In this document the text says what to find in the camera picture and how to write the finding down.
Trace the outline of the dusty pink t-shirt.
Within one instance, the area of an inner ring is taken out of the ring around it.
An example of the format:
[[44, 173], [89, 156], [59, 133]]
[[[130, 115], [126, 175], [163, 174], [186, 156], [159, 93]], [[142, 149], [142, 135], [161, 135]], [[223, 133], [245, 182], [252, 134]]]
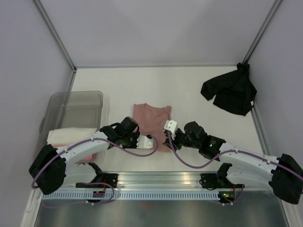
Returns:
[[153, 107], [145, 104], [134, 104], [133, 119], [138, 123], [141, 134], [152, 135], [158, 141], [158, 152], [170, 152], [163, 145], [166, 140], [163, 128], [167, 120], [171, 120], [171, 106]]

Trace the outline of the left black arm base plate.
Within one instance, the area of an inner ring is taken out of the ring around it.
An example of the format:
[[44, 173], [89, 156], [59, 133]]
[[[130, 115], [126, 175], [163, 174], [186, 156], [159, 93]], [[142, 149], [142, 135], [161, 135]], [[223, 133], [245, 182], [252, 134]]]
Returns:
[[108, 185], [116, 188], [118, 176], [118, 174], [113, 173], [97, 174], [89, 183], [76, 183], [76, 188], [109, 188]]

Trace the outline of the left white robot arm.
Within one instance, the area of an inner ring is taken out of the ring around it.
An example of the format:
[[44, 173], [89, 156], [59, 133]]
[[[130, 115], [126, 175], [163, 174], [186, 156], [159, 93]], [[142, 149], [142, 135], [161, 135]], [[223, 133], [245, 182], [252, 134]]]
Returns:
[[68, 167], [94, 153], [108, 150], [110, 145], [128, 144], [137, 127], [134, 119], [126, 117], [121, 123], [104, 126], [79, 142], [57, 148], [51, 144], [43, 146], [29, 168], [33, 178], [31, 187], [39, 188], [45, 195], [55, 192], [63, 185]]

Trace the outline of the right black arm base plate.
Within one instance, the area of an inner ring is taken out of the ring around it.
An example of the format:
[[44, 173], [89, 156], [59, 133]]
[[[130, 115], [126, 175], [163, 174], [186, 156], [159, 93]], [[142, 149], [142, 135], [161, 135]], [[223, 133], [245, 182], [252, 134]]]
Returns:
[[200, 175], [199, 183], [203, 189], [215, 190], [215, 189], [240, 189], [242, 184], [233, 184], [226, 178], [217, 178], [215, 173], [206, 173]]

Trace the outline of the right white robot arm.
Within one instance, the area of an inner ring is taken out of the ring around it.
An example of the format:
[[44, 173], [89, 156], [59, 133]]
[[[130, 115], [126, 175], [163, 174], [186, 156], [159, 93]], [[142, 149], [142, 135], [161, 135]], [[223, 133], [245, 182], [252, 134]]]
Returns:
[[214, 161], [221, 163], [216, 173], [216, 181], [221, 187], [243, 185], [262, 188], [287, 203], [299, 203], [303, 193], [303, 169], [292, 156], [282, 154], [276, 157], [240, 149], [224, 139], [207, 134], [196, 122], [187, 123], [181, 130], [176, 121], [167, 120], [164, 133], [164, 145], [173, 153], [183, 147], [193, 148], [208, 159], [201, 166], [193, 166], [176, 155], [184, 165], [199, 169]]

